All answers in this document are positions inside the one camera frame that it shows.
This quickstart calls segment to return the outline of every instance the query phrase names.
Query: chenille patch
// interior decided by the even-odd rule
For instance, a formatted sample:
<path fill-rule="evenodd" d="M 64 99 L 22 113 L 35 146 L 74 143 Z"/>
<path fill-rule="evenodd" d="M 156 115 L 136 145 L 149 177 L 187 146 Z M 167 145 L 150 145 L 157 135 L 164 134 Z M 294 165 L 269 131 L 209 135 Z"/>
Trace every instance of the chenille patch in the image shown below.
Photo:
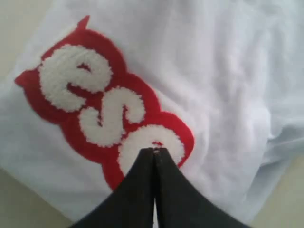
<path fill-rule="evenodd" d="M 194 146 L 191 130 L 161 110 L 154 91 L 127 72 L 109 39 L 86 29 L 88 21 L 82 19 L 16 84 L 41 118 L 60 126 L 77 153 L 101 164 L 112 189 L 141 148 L 165 147 L 180 167 Z"/>

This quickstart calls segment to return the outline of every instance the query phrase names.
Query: shirt fabric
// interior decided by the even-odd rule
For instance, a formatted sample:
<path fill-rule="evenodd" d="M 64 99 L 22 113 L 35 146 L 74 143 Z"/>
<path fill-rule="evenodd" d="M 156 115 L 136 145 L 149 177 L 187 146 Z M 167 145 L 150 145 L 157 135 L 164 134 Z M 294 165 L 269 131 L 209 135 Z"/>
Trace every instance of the shirt fabric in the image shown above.
<path fill-rule="evenodd" d="M 191 131 L 182 173 L 215 205 L 249 222 L 303 145 L 303 4 L 55 1 L 0 85 L 0 167 L 72 220 L 111 193 L 100 164 L 77 153 L 14 82 L 89 15 L 86 29 L 109 39 L 127 72 Z"/>

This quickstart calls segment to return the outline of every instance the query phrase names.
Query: beige surface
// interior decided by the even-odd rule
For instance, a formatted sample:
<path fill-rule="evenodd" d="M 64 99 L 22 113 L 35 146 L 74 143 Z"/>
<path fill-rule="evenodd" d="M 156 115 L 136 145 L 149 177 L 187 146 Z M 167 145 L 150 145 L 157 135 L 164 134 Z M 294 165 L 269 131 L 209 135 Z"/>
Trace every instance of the beige surface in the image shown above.
<path fill-rule="evenodd" d="M 51 0 L 0 1 L 0 80 L 49 8 Z M 256 228 L 304 227 L 304 158 L 294 161 L 253 222 Z M 39 196 L 0 170 L 1 228 L 64 228 L 70 223 Z"/>

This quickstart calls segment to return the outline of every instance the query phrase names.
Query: black object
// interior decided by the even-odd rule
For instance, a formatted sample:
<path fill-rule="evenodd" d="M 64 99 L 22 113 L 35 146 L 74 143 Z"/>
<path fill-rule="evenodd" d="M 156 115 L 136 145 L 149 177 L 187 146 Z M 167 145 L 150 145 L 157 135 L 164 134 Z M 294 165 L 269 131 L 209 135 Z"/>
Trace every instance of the black object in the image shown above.
<path fill-rule="evenodd" d="M 203 197 L 167 149 L 142 149 L 120 186 L 71 228 L 249 228 Z"/>

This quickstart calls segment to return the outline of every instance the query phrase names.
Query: red patch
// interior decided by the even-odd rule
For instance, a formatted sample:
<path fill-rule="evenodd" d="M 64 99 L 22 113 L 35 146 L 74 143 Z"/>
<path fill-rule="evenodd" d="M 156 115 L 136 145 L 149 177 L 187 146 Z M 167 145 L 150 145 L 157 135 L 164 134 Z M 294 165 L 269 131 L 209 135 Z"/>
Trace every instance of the red patch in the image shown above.
<path fill-rule="evenodd" d="M 101 100 L 104 93 L 115 87 L 125 87 L 140 95 L 146 111 L 145 118 L 140 123 L 130 123 L 125 118 L 124 112 L 122 118 L 125 133 L 122 139 L 127 138 L 129 133 L 149 124 L 161 125 L 166 129 L 170 129 L 178 136 L 184 146 L 184 156 L 178 163 L 180 167 L 187 160 L 194 146 L 194 137 L 190 129 L 176 115 L 161 111 L 154 91 L 139 77 L 126 71 L 126 64 L 121 53 L 109 39 L 86 29 L 88 21 L 89 17 L 81 20 L 74 32 L 55 44 L 41 57 L 41 62 L 52 56 L 55 50 L 60 49 L 66 44 L 73 46 L 81 45 L 87 49 L 94 50 L 106 58 L 113 74 L 110 84 L 104 92 L 92 94 L 72 85 L 67 86 L 68 90 L 86 99 L 86 104 L 82 109 L 93 107 L 99 111 L 101 110 Z M 117 161 L 119 156 L 118 147 L 120 144 L 115 144 L 112 147 L 100 147 L 87 142 L 79 125 L 79 114 L 82 109 L 68 113 L 54 107 L 41 92 L 38 68 L 39 67 L 23 72 L 16 78 L 16 84 L 23 87 L 26 98 L 36 113 L 43 119 L 60 125 L 66 140 L 75 151 L 85 158 L 102 165 L 106 181 L 112 189 L 115 189 L 124 178 Z M 77 68 L 91 72 L 90 67 L 84 63 L 80 64 Z M 162 142 L 151 143 L 156 146 L 163 146 Z"/>

